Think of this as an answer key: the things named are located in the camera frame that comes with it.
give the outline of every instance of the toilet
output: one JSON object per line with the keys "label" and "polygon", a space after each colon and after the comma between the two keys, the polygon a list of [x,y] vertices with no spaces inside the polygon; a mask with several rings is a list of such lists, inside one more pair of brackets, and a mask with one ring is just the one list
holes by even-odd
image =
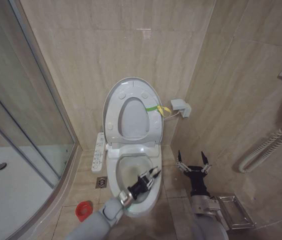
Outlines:
{"label": "toilet", "polygon": [[[103,107],[103,131],[106,143],[106,171],[114,196],[126,190],[153,167],[162,169],[161,139],[163,117],[154,110],[161,106],[154,88],[138,77],[120,80],[109,92]],[[147,214],[157,202],[161,174],[149,192],[124,210],[129,217]]]}

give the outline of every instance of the red cup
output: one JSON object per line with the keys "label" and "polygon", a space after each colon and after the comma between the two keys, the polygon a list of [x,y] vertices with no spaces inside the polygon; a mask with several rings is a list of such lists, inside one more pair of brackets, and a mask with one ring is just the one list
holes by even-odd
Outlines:
{"label": "red cup", "polygon": [[83,222],[87,217],[89,217],[93,212],[93,207],[91,202],[82,201],[80,202],[75,209],[75,215],[80,222]]}

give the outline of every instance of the floor tile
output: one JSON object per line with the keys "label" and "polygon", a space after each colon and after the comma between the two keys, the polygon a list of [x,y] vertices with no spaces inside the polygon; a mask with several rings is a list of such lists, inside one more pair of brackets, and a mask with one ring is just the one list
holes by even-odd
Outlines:
{"label": "floor tile", "polygon": [[78,171],[90,171],[95,151],[85,150],[82,152]]}
{"label": "floor tile", "polygon": [[165,185],[163,184],[163,180],[162,180],[161,189],[159,193],[159,199],[166,199],[166,198],[167,198],[166,189],[165,189]]}
{"label": "floor tile", "polygon": [[169,207],[178,240],[193,240],[193,213],[187,197],[169,198]]}
{"label": "floor tile", "polygon": [[113,198],[114,196],[112,195],[109,181],[106,185],[105,188],[100,189],[100,199],[99,199],[99,204],[104,204],[106,201],[108,201],[110,198]]}
{"label": "floor tile", "polygon": [[170,146],[161,147],[162,166],[175,166],[177,161],[173,155]]}
{"label": "floor tile", "polygon": [[51,221],[48,223],[44,232],[41,233],[36,240],[51,240],[58,223],[58,219],[61,213],[61,209],[52,217]]}
{"label": "floor tile", "polygon": [[[93,205],[93,212],[98,209],[98,204]],[[52,240],[64,240],[65,237],[80,224],[80,221],[75,214],[75,210],[76,206],[62,207]]]}
{"label": "floor tile", "polygon": [[83,201],[98,204],[100,188],[96,188],[97,177],[101,176],[91,171],[78,171],[63,206],[76,206]]}
{"label": "floor tile", "polygon": [[142,217],[123,216],[107,240],[176,240],[167,199],[159,199],[152,211]]}
{"label": "floor tile", "polygon": [[182,173],[176,166],[162,167],[163,184],[167,198],[186,197]]}

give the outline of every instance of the floor drain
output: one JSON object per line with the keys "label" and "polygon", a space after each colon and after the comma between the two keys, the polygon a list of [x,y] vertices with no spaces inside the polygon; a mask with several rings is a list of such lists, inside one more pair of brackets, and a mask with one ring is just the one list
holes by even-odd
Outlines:
{"label": "floor drain", "polygon": [[107,176],[100,176],[96,178],[96,184],[95,188],[96,189],[104,189],[107,187]]}
{"label": "floor drain", "polygon": [[8,164],[6,162],[0,163],[0,170],[5,169]]}

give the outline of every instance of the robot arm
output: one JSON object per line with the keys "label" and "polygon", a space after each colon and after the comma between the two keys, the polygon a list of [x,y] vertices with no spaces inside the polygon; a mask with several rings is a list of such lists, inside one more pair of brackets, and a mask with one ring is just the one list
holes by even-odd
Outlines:
{"label": "robot arm", "polygon": [[75,228],[66,240],[102,240],[118,223],[124,214],[124,208],[131,205],[140,193],[149,191],[160,174],[161,170],[154,167],[137,177],[137,182],[128,187],[128,192],[121,191],[117,197],[108,200],[103,207],[91,214],[77,228]]}

